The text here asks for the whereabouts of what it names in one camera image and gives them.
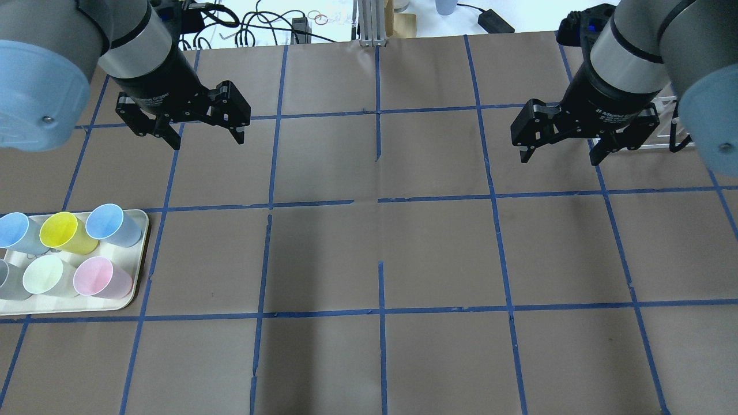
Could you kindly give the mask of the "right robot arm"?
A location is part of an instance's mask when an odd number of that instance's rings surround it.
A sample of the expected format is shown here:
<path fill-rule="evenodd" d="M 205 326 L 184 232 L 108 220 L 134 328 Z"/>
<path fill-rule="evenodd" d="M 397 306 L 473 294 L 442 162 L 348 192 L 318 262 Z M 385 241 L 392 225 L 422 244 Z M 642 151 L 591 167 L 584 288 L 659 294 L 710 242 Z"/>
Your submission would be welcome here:
<path fill-rule="evenodd" d="M 527 163 L 543 145 L 596 139 L 590 162 L 636 150 L 659 124 L 653 99 L 672 84 L 674 115 L 707 168 L 736 176 L 735 1 L 621 1 L 563 19 L 556 40 L 583 61 L 557 105 L 530 99 L 511 124 L 511 143 Z"/>

